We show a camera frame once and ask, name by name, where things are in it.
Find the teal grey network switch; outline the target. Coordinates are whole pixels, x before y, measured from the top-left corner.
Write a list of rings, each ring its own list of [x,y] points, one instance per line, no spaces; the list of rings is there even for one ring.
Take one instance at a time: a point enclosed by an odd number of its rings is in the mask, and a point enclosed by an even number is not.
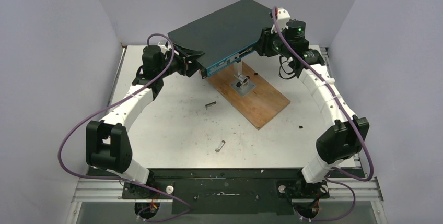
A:
[[[262,30],[272,25],[271,9],[240,0],[168,33],[177,46],[201,52],[196,59],[203,79],[254,51]]]

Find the dark transceiver module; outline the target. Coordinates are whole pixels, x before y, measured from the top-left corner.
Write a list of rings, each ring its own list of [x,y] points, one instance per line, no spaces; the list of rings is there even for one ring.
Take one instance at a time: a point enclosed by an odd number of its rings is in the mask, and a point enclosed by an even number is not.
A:
[[[208,109],[209,107],[214,106],[216,103],[217,103],[216,101],[208,103],[208,104],[205,105],[205,108]]]

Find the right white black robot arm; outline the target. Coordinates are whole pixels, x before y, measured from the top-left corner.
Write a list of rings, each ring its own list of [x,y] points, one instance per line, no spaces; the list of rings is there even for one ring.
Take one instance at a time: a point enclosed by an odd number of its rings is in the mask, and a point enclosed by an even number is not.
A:
[[[309,47],[305,27],[302,21],[290,20],[279,32],[275,27],[263,28],[254,46],[260,56],[286,58],[290,77],[306,86],[327,126],[316,141],[315,157],[302,169],[303,178],[295,183],[302,197],[314,193],[316,183],[338,170],[340,163],[366,152],[364,140],[369,130],[367,119],[358,117],[338,92],[321,53]]]

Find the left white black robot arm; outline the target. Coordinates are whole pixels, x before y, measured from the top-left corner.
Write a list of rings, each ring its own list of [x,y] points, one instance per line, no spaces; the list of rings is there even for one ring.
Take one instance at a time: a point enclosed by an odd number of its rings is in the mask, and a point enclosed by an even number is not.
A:
[[[192,76],[201,67],[197,59],[204,54],[177,44],[144,47],[142,64],[123,102],[101,120],[90,121],[86,126],[87,164],[137,182],[137,194],[142,198],[152,197],[156,184],[149,179],[150,171],[133,159],[128,131],[142,111],[158,97],[164,86],[163,79],[174,73]]]

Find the wooden base board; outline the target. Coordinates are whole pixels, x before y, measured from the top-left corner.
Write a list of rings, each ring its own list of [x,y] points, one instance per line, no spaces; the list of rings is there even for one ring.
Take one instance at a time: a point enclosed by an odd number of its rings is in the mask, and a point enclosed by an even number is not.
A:
[[[256,129],[261,129],[289,104],[290,100],[274,86],[242,63],[240,77],[248,79],[238,87],[239,63],[224,68],[206,80]]]

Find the metal switch mounting stand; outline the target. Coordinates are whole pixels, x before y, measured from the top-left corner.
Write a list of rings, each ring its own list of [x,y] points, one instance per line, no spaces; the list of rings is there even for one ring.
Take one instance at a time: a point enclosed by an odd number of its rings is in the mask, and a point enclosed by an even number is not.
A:
[[[230,87],[240,96],[244,97],[254,90],[256,85],[251,81],[249,76],[243,74],[243,61],[235,62],[233,67],[236,80],[230,84]]]

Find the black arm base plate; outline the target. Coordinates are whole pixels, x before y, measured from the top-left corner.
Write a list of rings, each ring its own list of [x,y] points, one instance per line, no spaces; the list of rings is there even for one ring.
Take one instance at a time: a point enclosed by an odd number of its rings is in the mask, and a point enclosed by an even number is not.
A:
[[[332,184],[308,184],[299,168],[292,169],[153,169],[147,184],[181,199],[172,213],[191,205],[192,214],[292,215],[290,200],[305,207],[314,199],[328,199]]]

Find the aluminium frame rail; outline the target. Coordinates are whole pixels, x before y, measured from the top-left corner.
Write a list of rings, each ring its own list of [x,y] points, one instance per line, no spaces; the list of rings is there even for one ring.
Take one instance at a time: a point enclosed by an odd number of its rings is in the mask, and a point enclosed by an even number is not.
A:
[[[337,181],[351,187],[358,201],[382,201],[381,189],[376,178],[361,182],[347,178]],[[351,201],[352,194],[342,185],[328,183],[330,197],[327,201]],[[150,199],[123,198],[123,185],[116,180],[80,179],[77,183],[72,202],[147,202]]]

